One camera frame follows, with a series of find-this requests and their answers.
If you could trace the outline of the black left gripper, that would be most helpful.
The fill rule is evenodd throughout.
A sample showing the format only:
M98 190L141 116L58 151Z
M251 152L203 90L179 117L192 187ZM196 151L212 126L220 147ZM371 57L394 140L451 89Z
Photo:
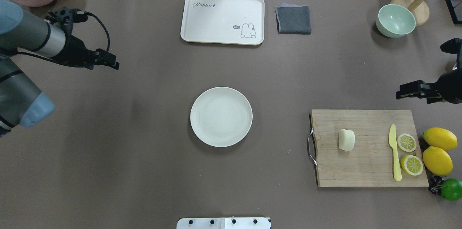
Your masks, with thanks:
M94 51L88 50L83 41L72 35L75 23L84 23L88 17L95 17L91 12L83 11L77 8L61 8L55 11L49 11L45 20L63 31L65 35L64 47L60 53L50 58L51 62L64 66L76 68L93 69L93 64L107 66L118 70L120 63L117 62L117 57L104 50L97 49L97 60L94 58Z

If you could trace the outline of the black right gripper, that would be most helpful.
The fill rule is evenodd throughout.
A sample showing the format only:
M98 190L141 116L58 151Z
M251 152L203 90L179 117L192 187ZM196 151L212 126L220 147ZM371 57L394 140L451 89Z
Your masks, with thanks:
M436 102L459 104L462 102L461 71L449 71L434 83L427 84L423 80L417 80L400 85L399 91L396 92L396 99L404 98L426 99L427 104Z

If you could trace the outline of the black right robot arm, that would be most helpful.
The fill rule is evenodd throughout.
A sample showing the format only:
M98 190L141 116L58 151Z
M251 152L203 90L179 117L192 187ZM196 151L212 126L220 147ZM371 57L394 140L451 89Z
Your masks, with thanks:
M396 99L421 98L426 99L428 104L436 102L460 104L462 102L461 47L460 38L450 39L440 45L442 52L457 55L456 69L444 73L434 83L417 80L400 85L399 91L396 92Z

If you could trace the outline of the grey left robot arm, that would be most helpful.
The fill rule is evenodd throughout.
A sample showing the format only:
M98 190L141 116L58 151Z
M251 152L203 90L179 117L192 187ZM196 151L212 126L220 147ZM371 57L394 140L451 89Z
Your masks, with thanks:
M73 35L74 24L84 23L94 14L63 7L45 19L19 5L1 0L0 35L0 130L5 136L17 126L31 128L48 117L56 106L14 61L18 55L31 56L61 66L119 69L117 57L104 49L90 50Z

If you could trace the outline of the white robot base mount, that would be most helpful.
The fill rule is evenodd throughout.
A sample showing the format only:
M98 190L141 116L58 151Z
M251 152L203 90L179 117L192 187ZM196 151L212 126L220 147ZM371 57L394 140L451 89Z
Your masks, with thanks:
M271 229L266 217L197 217L179 219L177 229Z

